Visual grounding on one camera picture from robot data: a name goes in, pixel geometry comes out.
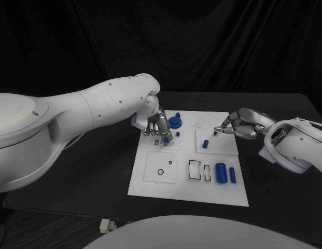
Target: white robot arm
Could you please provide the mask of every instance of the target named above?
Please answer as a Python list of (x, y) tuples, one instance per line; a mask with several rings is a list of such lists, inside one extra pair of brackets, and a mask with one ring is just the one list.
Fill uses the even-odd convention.
[(322, 126), (300, 118), (278, 122), (257, 110), (242, 108), (215, 130), (249, 140), (264, 134), (261, 156), (301, 174), (313, 165), (322, 172), (322, 131), (311, 123)]
[(139, 74), (47, 98), (0, 93), (0, 192), (45, 174), (78, 135), (132, 116), (144, 135), (173, 140), (159, 92), (153, 76)]

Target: black backdrop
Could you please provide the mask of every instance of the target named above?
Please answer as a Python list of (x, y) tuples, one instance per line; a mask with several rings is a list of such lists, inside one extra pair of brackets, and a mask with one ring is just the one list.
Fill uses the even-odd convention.
[(0, 0), (0, 92), (140, 72), (163, 91), (300, 92), (322, 114), (322, 0)]

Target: black table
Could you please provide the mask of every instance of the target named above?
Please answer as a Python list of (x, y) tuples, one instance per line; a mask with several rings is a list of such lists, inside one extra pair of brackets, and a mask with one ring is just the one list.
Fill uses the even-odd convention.
[[(165, 109), (234, 112), (248, 107), (278, 120), (301, 117), (322, 122), (301, 94), (162, 92), (159, 98)], [(140, 139), (130, 119), (84, 135), (45, 176), (9, 193), (5, 207), (129, 222), (163, 215), (221, 217), (322, 243), (322, 174), (316, 167), (300, 175), (271, 164), (258, 155), (262, 138), (237, 138), (247, 208), (127, 195)]]

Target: white board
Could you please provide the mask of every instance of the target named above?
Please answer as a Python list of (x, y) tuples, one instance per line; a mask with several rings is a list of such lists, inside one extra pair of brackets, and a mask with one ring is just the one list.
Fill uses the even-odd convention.
[[(182, 115), (183, 125), (180, 128), (172, 129), (175, 144), (170, 147), (166, 148), (165, 145), (156, 146), (156, 140), (162, 141), (160, 136), (147, 137), (140, 134), (129, 195), (249, 206), (235, 136), (221, 133), (216, 136), (214, 135), (214, 128), (222, 124), (229, 113), (167, 110), (167, 117), (173, 117), (178, 112)], [(201, 151), (198, 150), (198, 146), (199, 144), (202, 146), (202, 141), (205, 140), (211, 140), (208, 147), (211, 150), (206, 149)], [(178, 155), (176, 183), (157, 179), (155, 179), (155, 181), (146, 181), (146, 175), (149, 175), (150, 172), (157, 178), (156, 168), (159, 166), (150, 165), (150, 162), (147, 162), (149, 153), (152, 152), (166, 153), (165, 158), (169, 158), (173, 154)], [(201, 161), (201, 180), (189, 178), (191, 160)], [(235, 168), (235, 184), (231, 182), (231, 175), (226, 184), (218, 183), (216, 164), (221, 162), (226, 164), (228, 175), (229, 168)], [(211, 182), (205, 180), (205, 174), (208, 174), (208, 172), (205, 172), (205, 165), (211, 166)]]

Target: small blue part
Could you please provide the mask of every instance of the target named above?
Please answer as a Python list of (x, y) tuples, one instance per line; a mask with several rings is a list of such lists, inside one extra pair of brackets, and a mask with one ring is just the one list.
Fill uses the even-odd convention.
[(237, 172), (235, 172), (235, 168), (231, 168), (231, 182), (237, 183)]
[(178, 114), (176, 114), (176, 117), (172, 117), (172, 118), (169, 119), (170, 127), (172, 127), (173, 129), (178, 129), (178, 128), (182, 127), (182, 119), (180, 119), (180, 117), (178, 116)]
[(203, 149), (208, 149), (208, 144), (209, 144), (209, 140), (205, 140), (205, 143), (203, 143)]
[(218, 182), (219, 183), (228, 183), (229, 178), (226, 176), (226, 164), (218, 163), (216, 164), (216, 173), (218, 173)]

